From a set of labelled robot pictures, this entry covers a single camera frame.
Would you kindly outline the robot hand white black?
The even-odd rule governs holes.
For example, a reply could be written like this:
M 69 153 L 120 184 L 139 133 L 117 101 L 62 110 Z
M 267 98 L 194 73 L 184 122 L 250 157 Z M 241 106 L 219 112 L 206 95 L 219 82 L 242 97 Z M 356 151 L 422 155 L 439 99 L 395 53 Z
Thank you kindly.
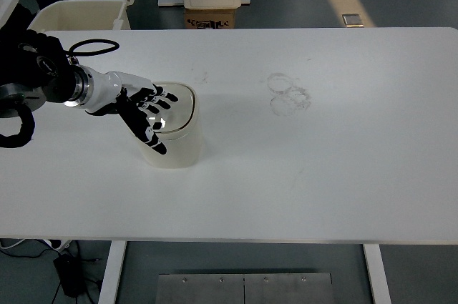
M 93 92 L 83 108 L 88 114 L 118 114 L 131 133 L 160 155 L 167 153 L 156 131 L 159 124 L 149 123 L 151 114 L 171 108 L 178 98 L 151 80 L 122 72 L 92 72 Z

